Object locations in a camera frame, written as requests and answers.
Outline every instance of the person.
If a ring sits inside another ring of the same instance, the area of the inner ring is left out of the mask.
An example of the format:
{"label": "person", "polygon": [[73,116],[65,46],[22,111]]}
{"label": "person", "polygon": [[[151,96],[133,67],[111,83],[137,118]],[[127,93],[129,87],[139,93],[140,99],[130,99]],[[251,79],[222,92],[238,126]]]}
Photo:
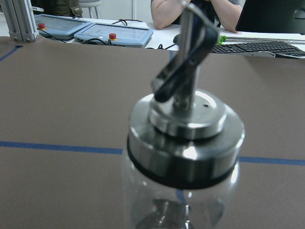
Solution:
{"label": "person", "polygon": [[67,17],[81,17],[79,0],[31,0],[32,6],[44,9],[43,14]]}
{"label": "person", "polygon": [[[222,25],[225,30],[237,32],[235,27],[242,12],[240,0],[184,0],[194,3],[214,23]],[[152,0],[152,21],[156,29],[162,29],[170,24],[179,24],[183,11],[181,0]]]}

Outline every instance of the black keyboard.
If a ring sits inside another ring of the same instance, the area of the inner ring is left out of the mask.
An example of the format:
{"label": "black keyboard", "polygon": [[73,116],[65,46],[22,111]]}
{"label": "black keyboard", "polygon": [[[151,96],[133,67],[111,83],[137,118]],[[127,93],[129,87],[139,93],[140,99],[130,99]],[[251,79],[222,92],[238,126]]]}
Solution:
{"label": "black keyboard", "polygon": [[250,42],[216,45],[212,53],[245,53],[267,51],[278,54],[303,55],[305,52],[286,42]]}

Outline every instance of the white desk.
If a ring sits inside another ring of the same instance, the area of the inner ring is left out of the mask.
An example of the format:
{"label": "white desk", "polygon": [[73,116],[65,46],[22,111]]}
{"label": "white desk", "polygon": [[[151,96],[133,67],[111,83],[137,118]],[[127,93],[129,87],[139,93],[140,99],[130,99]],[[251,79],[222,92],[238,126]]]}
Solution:
{"label": "white desk", "polygon": [[[90,19],[90,18],[81,18],[80,20],[92,21],[92,22],[101,22],[101,23],[114,23],[116,20],[105,20],[105,19]],[[180,25],[170,25],[162,30],[157,30],[153,27],[152,23],[138,22],[138,21],[127,21],[128,25],[142,28],[151,28],[153,29],[152,39],[147,44],[146,48],[157,49],[160,44],[163,45],[163,48],[166,48],[173,44],[173,38],[175,35],[180,33]],[[232,33],[220,29],[220,35],[225,35],[227,37],[227,42],[246,42],[252,40],[285,40],[290,42],[292,45],[298,47],[299,49],[305,51],[305,35],[300,34],[277,34],[277,33],[256,33],[256,32],[238,32]],[[9,36],[8,27],[4,18],[4,14],[0,13],[0,36]],[[169,48],[169,50],[179,50],[177,45]]]}

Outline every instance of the blue tape line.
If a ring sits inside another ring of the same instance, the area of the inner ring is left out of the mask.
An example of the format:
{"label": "blue tape line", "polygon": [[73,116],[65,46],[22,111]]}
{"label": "blue tape line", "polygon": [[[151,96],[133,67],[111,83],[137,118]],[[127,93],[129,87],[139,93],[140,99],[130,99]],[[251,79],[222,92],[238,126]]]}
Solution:
{"label": "blue tape line", "polygon": [[178,200],[180,200],[182,203],[186,204],[186,199],[184,197],[183,190],[176,189],[176,196],[177,196]]}
{"label": "blue tape line", "polygon": [[[37,144],[37,143],[24,143],[24,142],[0,141],[0,147],[57,150],[57,151],[82,152],[82,153],[98,153],[98,154],[117,154],[117,155],[122,154],[122,149],[117,149],[117,148],[63,146],[63,145]],[[246,163],[258,163],[258,164],[305,166],[305,160],[296,160],[296,159],[240,156],[239,161]]]}
{"label": "blue tape line", "polygon": [[170,50],[170,61],[173,59],[173,50]]}
{"label": "blue tape line", "polygon": [[15,48],[10,51],[8,54],[5,54],[4,56],[2,56],[0,58],[0,62],[3,61],[5,58],[7,58],[9,55],[12,55],[14,52],[16,52],[17,49],[19,49],[20,47],[23,47],[22,45],[15,45]]}
{"label": "blue tape line", "polygon": [[247,162],[247,163],[259,163],[259,164],[305,166],[305,160],[296,160],[296,159],[240,156],[239,161]]}
{"label": "blue tape line", "polygon": [[50,144],[36,144],[24,142],[4,142],[0,141],[1,147],[26,148],[26,149],[44,149],[58,151],[72,151],[83,153],[99,153],[99,154],[122,154],[122,149],[89,147],[89,146],[62,146]]}

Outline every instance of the red emergency stop button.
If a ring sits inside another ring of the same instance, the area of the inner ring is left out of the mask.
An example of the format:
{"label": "red emergency stop button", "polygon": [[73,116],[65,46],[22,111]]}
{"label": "red emergency stop button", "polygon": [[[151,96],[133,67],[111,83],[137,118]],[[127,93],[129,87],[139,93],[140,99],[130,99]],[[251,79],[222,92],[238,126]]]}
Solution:
{"label": "red emergency stop button", "polygon": [[117,38],[116,38],[116,34],[115,33],[109,33],[109,40],[111,41],[115,41]]}
{"label": "red emergency stop button", "polygon": [[46,29],[46,25],[44,23],[38,23],[38,29],[40,30],[45,30]]}

